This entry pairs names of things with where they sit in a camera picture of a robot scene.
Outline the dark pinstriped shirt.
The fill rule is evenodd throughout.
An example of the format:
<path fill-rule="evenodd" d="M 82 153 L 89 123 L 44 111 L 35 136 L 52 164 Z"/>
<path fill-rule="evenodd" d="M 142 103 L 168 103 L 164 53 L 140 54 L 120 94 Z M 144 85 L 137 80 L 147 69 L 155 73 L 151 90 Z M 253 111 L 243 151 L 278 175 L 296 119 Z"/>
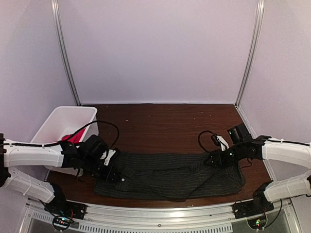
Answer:
<path fill-rule="evenodd" d="M 113 162 L 115 183 L 97 180 L 94 193 L 133 200 L 186 200 L 239 193 L 245 179 L 238 165 L 208 166 L 208 153 L 137 154 L 120 152 Z"/>

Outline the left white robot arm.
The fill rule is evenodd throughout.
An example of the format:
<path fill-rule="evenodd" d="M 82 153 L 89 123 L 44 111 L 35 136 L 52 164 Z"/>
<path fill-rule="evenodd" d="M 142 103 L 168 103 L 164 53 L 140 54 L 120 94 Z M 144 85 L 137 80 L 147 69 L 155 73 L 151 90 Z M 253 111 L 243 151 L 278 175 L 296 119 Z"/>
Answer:
<path fill-rule="evenodd" d="M 50 144 L 34 144 L 1 138 L 0 185 L 50 204 L 54 211 L 64 216 L 70 211 L 70 205 L 61 188 L 21 172 L 17 167 L 51 166 L 82 169 L 95 177 L 114 182 L 117 179 L 117 172 L 112 160 L 117 155 L 117 149 L 110 149 L 94 134 L 85 142 L 78 143 L 63 140 Z"/>

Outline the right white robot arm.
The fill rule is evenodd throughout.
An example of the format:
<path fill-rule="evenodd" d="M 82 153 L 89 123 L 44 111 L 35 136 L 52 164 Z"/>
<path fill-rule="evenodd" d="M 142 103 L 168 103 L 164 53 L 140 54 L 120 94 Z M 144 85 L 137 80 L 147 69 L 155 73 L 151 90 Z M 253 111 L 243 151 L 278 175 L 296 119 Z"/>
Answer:
<path fill-rule="evenodd" d="M 287 141 L 264 135 L 253 138 L 243 123 L 230 128 L 227 132 L 233 146 L 229 146 L 223 137 L 213 134 L 212 140 L 220 149 L 209 153 L 204 161 L 205 165 L 225 168 L 242 159 L 257 159 L 282 161 L 307 169 L 311 167 L 311 145 L 309 143 Z M 249 203 L 249 210 L 257 215 L 270 202 L 303 195 L 311 195 L 310 170 L 285 180 L 263 184 L 254 192 L 253 200 Z"/>

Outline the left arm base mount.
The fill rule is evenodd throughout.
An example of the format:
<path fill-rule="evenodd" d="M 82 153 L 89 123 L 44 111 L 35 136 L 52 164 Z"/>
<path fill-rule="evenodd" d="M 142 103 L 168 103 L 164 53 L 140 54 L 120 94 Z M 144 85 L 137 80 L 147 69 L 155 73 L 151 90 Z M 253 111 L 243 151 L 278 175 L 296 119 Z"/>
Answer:
<path fill-rule="evenodd" d="M 86 213 L 86 205 L 68 201 L 59 186 L 54 185 L 52 187 L 54 198 L 49 203 L 44 203 L 45 210 L 55 215 L 83 220 Z"/>

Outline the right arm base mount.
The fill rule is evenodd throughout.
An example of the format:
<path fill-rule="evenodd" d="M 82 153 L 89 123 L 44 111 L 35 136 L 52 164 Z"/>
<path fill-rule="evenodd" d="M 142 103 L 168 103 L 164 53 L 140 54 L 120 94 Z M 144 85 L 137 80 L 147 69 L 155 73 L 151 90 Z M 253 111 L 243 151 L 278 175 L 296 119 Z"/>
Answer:
<path fill-rule="evenodd" d="M 238 200 L 232 205 L 232 211 L 236 219 L 265 214 L 271 210 L 274 210 L 274 205 L 266 199 L 263 187 L 258 188 L 253 193 L 251 200 Z"/>

